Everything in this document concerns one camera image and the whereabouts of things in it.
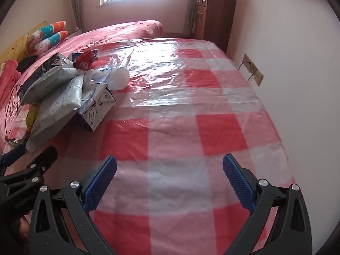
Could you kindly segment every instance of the metal screw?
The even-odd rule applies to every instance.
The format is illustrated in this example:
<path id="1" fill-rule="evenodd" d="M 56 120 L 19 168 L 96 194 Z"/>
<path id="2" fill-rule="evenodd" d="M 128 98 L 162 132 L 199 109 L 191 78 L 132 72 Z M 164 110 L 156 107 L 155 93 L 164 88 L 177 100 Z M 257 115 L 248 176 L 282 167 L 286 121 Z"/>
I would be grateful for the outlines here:
<path id="1" fill-rule="evenodd" d="M 48 189 L 48 188 L 47 188 L 46 185 L 40 187 L 40 191 L 42 191 L 42 192 L 47 191 L 47 189 Z"/>
<path id="2" fill-rule="evenodd" d="M 267 186 L 268 185 L 268 181 L 265 179 L 260 179 L 260 181 L 258 182 L 261 186 Z"/>
<path id="3" fill-rule="evenodd" d="M 78 181 L 73 181 L 71 182 L 71 188 L 77 188 L 79 186 L 79 182 Z"/>
<path id="4" fill-rule="evenodd" d="M 300 189 L 300 187 L 299 187 L 298 185 L 296 185 L 296 184 L 293 184 L 293 185 L 292 185 L 292 189 L 293 189 L 294 191 L 298 191 L 298 190 Z"/>

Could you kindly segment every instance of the electrical socket panel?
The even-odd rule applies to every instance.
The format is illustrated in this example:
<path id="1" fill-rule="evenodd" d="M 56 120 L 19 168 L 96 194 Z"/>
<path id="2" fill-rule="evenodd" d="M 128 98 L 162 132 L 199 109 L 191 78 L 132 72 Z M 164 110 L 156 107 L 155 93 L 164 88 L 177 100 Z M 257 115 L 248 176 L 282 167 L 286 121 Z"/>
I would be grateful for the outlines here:
<path id="1" fill-rule="evenodd" d="M 249 73 L 254 74 L 254 80 L 256 82 L 256 84 L 258 86 L 260 86 L 262 80 L 263 80 L 263 74 L 261 74 L 261 72 L 259 71 L 259 69 L 257 69 L 257 67 L 255 66 L 254 62 L 252 62 L 252 60 L 249 58 L 249 56 L 247 54 L 244 54 L 243 57 L 243 61 L 242 62 L 251 62 L 251 64 L 249 63 L 244 63 L 244 66 L 248 69 Z"/>

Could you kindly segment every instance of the white wall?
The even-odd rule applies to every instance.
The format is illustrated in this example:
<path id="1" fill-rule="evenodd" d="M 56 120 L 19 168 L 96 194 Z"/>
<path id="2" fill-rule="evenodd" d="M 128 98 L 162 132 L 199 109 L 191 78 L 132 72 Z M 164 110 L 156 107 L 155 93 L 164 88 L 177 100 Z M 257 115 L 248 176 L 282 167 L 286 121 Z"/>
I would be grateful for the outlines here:
<path id="1" fill-rule="evenodd" d="M 245 53 L 264 74 L 252 86 L 302 188 L 315 253 L 340 218 L 340 22 L 326 0 L 237 0 L 227 55 L 238 66 Z"/>
<path id="2" fill-rule="evenodd" d="M 83 0 L 84 31 L 101 27 L 157 20 L 166 33 L 182 33 L 188 0 L 121 0 L 100 5 L 100 0 Z"/>
<path id="3" fill-rule="evenodd" d="M 71 0 L 16 0 L 0 25 L 0 53 L 35 26 L 66 21 L 66 30 L 75 31 Z"/>

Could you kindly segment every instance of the checkered tablecloth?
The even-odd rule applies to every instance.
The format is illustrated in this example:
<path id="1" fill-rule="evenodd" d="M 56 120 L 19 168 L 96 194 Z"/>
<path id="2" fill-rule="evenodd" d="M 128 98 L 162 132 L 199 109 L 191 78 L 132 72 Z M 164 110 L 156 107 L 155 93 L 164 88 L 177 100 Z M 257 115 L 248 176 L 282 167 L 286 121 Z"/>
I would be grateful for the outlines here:
<path id="1" fill-rule="evenodd" d="M 223 156 L 232 153 L 275 186 L 293 182 L 261 101 L 210 42 L 134 40 L 87 48 L 94 47 L 101 50 L 96 67 L 121 63 L 132 52 L 129 86 L 115 93 L 116 104 L 94 133 L 71 121 L 52 140 L 58 160 L 46 183 L 64 187 L 113 155 L 116 176 L 92 217 L 118 254 L 223 254 L 249 215 L 222 170 Z M 24 133 L 26 110 L 9 121 L 12 137 Z M 270 223 L 258 247 L 269 231 Z"/>

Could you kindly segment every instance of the box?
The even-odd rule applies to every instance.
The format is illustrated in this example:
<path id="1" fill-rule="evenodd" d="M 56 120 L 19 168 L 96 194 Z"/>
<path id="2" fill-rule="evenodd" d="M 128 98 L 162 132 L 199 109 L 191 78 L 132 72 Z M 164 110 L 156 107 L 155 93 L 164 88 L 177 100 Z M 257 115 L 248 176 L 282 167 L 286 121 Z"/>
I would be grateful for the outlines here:
<path id="1" fill-rule="evenodd" d="M 82 106 L 78 113 L 80 125 L 95 131 L 116 102 L 106 83 L 83 83 Z"/>
<path id="2" fill-rule="evenodd" d="M 38 69 L 35 70 L 34 73 L 20 87 L 20 89 L 18 90 L 18 96 L 20 100 L 23 99 L 26 91 L 38 78 L 40 78 L 43 74 L 45 74 L 48 70 L 52 69 L 55 66 L 73 68 L 73 63 L 59 52 L 51 56 L 42 65 L 40 65 Z"/>

